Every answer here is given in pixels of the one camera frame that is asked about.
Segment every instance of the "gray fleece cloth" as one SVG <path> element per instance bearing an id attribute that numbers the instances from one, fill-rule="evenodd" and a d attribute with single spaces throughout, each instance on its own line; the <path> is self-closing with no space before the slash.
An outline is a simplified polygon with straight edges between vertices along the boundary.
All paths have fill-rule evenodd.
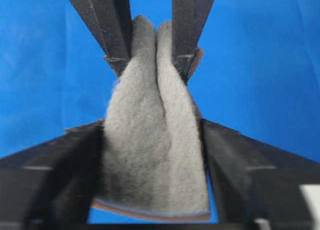
<path id="1" fill-rule="evenodd" d="M 134 20 L 132 59 L 104 124 L 100 200 L 151 216 L 208 214 L 196 109 L 171 63 L 171 44 L 170 22 L 156 36 L 145 17 Z"/>

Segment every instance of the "white part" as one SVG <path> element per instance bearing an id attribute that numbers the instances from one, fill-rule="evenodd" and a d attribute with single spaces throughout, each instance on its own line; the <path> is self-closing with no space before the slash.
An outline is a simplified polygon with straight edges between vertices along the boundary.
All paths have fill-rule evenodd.
<path id="1" fill-rule="evenodd" d="M 301 185 L 300 189 L 314 220 L 313 230 L 320 230 L 320 185 Z"/>
<path id="2" fill-rule="evenodd" d="M 271 230 L 270 222 L 264 218 L 257 218 L 254 220 L 259 225 L 259 230 Z"/>

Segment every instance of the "blue fabric backdrop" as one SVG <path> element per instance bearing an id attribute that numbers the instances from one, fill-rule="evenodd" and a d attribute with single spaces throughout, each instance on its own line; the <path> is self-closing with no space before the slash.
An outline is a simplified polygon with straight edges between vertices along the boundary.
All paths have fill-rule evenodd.
<path id="1" fill-rule="evenodd" d="M 320 162 L 319 2 L 216 0 L 188 85 L 203 117 Z M 171 19 L 171 0 L 130 3 L 156 27 Z M 0 157 L 104 117 L 116 77 L 103 56 L 68 0 L 0 0 Z"/>

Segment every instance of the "blue background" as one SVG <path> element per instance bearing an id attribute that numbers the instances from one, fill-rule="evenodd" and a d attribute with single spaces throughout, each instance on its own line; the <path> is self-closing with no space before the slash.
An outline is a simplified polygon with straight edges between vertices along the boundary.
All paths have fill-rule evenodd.
<path id="1" fill-rule="evenodd" d="M 215 0 L 188 85 L 203 117 L 320 162 L 319 2 Z M 156 27 L 171 19 L 171 0 L 130 3 Z M 116 77 L 103 56 L 68 0 L 0 0 L 0 157 L 104 117 Z"/>

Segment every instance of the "folded cloth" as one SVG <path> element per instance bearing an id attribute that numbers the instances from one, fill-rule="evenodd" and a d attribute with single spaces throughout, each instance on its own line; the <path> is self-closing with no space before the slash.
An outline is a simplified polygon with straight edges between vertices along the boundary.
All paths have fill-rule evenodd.
<path id="1" fill-rule="evenodd" d="M 132 59 L 104 123 L 103 186 L 110 209 L 155 217 L 209 213 L 196 106 L 171 62 L 171 23 L 133 21 Z"/>

